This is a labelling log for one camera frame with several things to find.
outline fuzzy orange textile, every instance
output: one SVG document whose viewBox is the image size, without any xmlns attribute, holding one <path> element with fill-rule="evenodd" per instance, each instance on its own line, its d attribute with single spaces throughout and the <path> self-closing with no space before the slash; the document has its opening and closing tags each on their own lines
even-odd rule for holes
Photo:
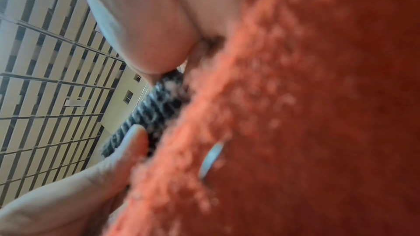
<svg viewBox="0 0 420 236">
<path fill-rule="evenodd" d="M 252 0 L 108 235 L 420 235 L 419 3 Z"/>
</svg>

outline metal grid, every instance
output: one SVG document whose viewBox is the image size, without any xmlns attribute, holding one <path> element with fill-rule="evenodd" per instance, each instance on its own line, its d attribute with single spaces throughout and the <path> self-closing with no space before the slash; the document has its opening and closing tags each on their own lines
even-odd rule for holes
<svg viewBox="0 0 420 236">
<path fill-rule="evenodd" d="M 125 67 L 96 27 L 86 0 L 0 0 L 0 207 L 86 167 Z"/>
</svg>

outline dark knitted fabric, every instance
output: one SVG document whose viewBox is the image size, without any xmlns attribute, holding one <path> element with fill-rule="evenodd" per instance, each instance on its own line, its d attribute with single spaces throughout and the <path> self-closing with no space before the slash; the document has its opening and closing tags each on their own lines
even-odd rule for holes
<svg viewBox="0 0 420 236">
<path fill-rule="evenodd" d="M 189 98 L 182 87 L 183 75 L 177 70 L 165 74 L 146 99 L 140 102 L 128 119 L 111 136 L 102 150 L 104 157 L 110 156 L 121 144 L 124 136 L 134 124 L 143 126 L 149 135 L 148 156 L 153 155 L 167 122 L 176 118 L 181 106 Z"/>
</svg>

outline small square window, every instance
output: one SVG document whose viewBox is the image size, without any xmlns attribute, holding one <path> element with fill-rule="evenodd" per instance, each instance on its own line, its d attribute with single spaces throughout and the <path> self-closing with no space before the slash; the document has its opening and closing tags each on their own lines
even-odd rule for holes
<svg viewBox="0 0 420 236">
<path fill-rule="evenodd" d="M 133 97 L 133 93 L 131 91 L 127 91 L 127 94 L 126 94 L 126 96 L 124 98 L 124 102 L 126 104 L 129 104 L 130 101 L 131 101 L 131 97 Z"/>
</svg>

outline silver metal piece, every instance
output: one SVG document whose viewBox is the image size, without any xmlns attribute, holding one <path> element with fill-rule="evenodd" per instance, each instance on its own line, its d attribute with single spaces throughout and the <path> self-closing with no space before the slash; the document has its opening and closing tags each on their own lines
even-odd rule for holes
<svg viewBox="0 0 420 236">
<path fill-rule="evenodd" d="M 213 163 L 217 160 L 220 153 L 222 152 L 223 146 L 223 143 L 217 143 L 210 149 L 209 153 L 201 164 L 200 171 L 198 172 L 198 178 L 201 180 L 206 178 L 206 175 L 212 167 Z"/>
</svg>

